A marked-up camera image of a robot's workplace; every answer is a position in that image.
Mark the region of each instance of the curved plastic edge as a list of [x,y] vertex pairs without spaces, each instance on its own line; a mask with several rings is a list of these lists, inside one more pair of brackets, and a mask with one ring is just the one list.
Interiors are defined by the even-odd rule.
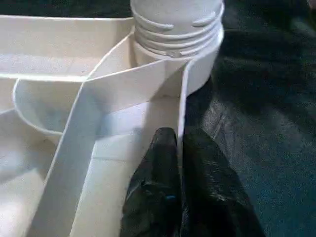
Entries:
[[31,126],[32,128],[34,128],[35,130],[41,132],[41,133],[44,133],[46,135],[53,135],[53,136],[62,136],[62,132],[58,132],[58,131],[53,131],[53,130],[48,130],[48,129],[44,129],[44,128],[41,128],[39,126],[36,126],[35,124],[31,123],[28,119],[26,119],[21,111],[21,109],[19,108],[19,105],[16,101],[16,91],[17,91],[17,88],[18,88],[18,84],[19,84],[19,81],[21,81],[21,79],[18,79],[14,85],[14,88],[13,88],[13,93],[12,93],[12,101],[13,101],[13,105],[14,105],[14,108],[18,114],[18,116],[21,118],[21,120],[23,122],[25,122],[27,125]]
[[125,21],[132,20],[133,17],[126,18],[92,18],[92,17],[46,17],[46,16],[16,16],[0,15],[0,19],[34,19],[34,20],[62,20],[62,21]]
[[183,148],[183,134],[185,127],[185,113],[186,113],[186,101],[187,97],[193,92],[200,89],[209,79],[211,71],[213,69],[214,61],[217,57],[220,45],[224,38],[224,29],[218,38],[217,45],[205,50],[201,54],[193,57],[193,59],[186,65],[182,77],[181,96],[179,105],[179,120],[178,120],[178,154],[182,157]]

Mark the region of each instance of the white divider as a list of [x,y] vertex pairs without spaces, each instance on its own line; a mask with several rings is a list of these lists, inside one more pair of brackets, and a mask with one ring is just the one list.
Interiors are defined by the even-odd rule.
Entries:
[[157,59],[135,51],[134,33],[132,32],[104,56],[99,65],[91,72],[89,78],[103,77],[154,61],[157,61]]
[[13,92],[15,109],[25,123],[57,144],[80,85],[19,79]]
[[172,92],[169,80],[185,63],[157,61],[84,82],[28,237],[118,236],[129,178],[152,136],[177,130],[180,88]]
[[101,113],[84,87],[59,144],[29,237],[67,237],[91,160]]
[[83,81],[132,25],[132,18],[0,16],[0,75]]
[[0,236],[21,237],[32,220],[55,145],[14,109],[0,113]]
[[12,109],[12,92],[15,79],[0,78],[0,113]]
[[200,89],[209,79],[215,59],[217,57],[219,47],[224,36],[223,29],[219,35],[217,43],[195,56],[186,66],[183,72],[181,97],[180,97],[180,111],[178,121],[178,154],[182,157],[182,136],[185,126],[185,113],[187,97],[193,92]]

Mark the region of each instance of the plastic organizer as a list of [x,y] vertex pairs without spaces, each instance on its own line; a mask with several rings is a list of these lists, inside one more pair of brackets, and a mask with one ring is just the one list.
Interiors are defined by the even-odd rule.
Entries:
[[0,16],[0,236],[117,237],[160,127],[178,134],[223,32],[191,58],[135,48],[134,20]]

